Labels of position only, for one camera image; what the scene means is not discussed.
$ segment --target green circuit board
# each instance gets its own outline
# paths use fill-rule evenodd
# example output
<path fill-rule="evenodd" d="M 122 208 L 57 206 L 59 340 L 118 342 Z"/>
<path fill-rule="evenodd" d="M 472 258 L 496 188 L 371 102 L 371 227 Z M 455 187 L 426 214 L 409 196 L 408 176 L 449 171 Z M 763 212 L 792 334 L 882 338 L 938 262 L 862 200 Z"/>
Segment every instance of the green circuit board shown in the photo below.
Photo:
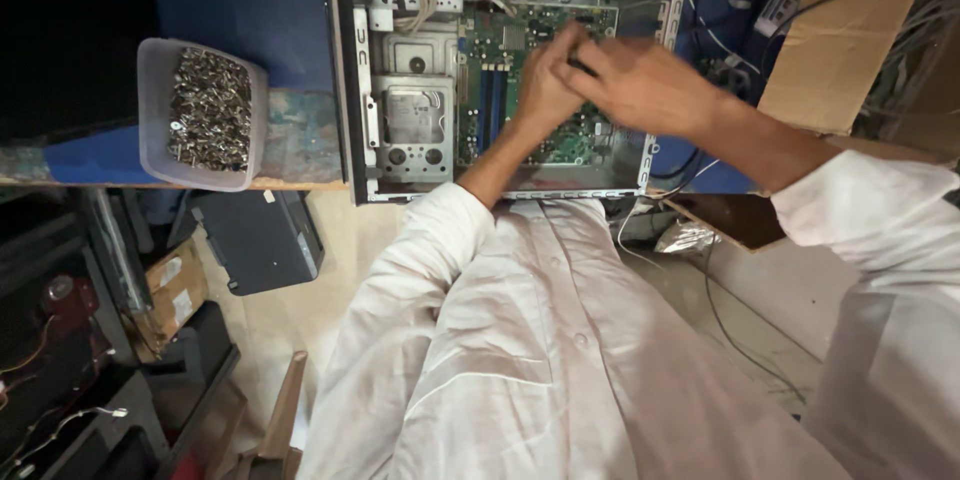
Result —
<path fill-rule="evenodd" d="M 617 31 L 617 8 L 519 5 L 515 17 L 488 4 L 465 6 L 458 24 L 456 161 L 472 165 L 514 116 L 527 54 L 553 40 L 567 20 L 595 38 Z M 528 165 L 594 165 L 610 154 L 614 128 L 587 103 L 544 141 Z"/>

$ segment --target cardboard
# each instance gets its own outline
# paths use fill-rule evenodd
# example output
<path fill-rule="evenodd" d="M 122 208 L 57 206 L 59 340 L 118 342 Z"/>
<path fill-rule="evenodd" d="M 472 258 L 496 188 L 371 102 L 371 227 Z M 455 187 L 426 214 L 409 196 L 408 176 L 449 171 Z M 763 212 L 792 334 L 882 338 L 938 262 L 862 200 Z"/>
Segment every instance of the cardboard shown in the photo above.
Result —
<path fill-rule="evenodd" d="M 799 128 L 848 134 L 913 1 L 834 0 L 798 17 L 757 108 Z"/>
<path fill-rule="evenodd" d="M 151 362 L 210 295 L 193 239 L 186 240 L 147 270 L 153 310 L 135 314 L 140 360 Z"/>

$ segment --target hand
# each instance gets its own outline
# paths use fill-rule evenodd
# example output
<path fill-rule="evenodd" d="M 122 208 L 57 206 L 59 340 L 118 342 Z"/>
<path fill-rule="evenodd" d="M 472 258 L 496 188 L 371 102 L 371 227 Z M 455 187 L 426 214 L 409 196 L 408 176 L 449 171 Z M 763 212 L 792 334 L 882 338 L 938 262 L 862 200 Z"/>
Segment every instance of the hand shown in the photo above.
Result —
<path fill-rule="evenodd" d="M 687 137 L 710 127 L 725 94 L 651 40 L 582 41 L 577 60 L 596 77 L 566 62 L 553 72 L 608 118 L 653 135 Z"/>
<path fill-rule="evenodd" d="M 584 104 L 581 95 L 570 91 L 557 78 L 553 67 L 565 64 L 570 52 L 586 39 L 583 27 L 571 23 L 552 43 L 527 56 L 521 77 L 521 98 L 510 120 L 511 129 L 527 133 L 540 142 Z"/>

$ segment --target box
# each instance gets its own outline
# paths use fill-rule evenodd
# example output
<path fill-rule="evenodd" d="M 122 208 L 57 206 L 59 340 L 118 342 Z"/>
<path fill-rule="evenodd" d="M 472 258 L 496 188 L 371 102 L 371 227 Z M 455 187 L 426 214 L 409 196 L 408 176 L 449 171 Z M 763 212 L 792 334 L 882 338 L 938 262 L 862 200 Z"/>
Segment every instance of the box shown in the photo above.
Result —
<path fill-rule="evenodd" d="M 153 310 L 133 316 L 134 348 L 142 362 L 155 360 L 210 295 L 199 256 L 193 239 L 186 240 L 147 270 Z"/>
<path fill-rule="evenodd" d="M 834 0 L 798 17 L 757 108 L 801 129 L 847 135 L 913 1 Z"/>
<path fill-rule="evenodd" d="M 249 73 L 249 155 L 246 170 L 207 170 L 180 163 L 167 151 L 170 140 L 170 99 L 174 73 L 186 48 L 223 56 Z M 151 176 L 172 184 L 210 191 L 244 191 L 260 171 L 269 118 L 267 71 L 201 44 L 175 39 L 150 38 L 136 53 L 136 86 L 140 111 L 140 165 Z"/>

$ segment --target computer part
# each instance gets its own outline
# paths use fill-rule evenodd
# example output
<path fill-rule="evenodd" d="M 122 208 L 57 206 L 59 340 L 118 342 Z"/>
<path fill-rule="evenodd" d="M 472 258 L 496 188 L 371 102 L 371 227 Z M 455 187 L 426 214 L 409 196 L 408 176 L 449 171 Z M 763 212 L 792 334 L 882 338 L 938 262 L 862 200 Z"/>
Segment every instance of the computer part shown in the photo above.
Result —
<path fill-rule="evenodd" d="M 672 48 L 684 0 L 329 0 L 344 179 L 356 204 L 406 202 L 455 181 L 513 118 L 522 66 L 566 20 L 595 39 Z M 646 189 L 656 137 L 587 103 L 504 196 L 583 198 Z"/>

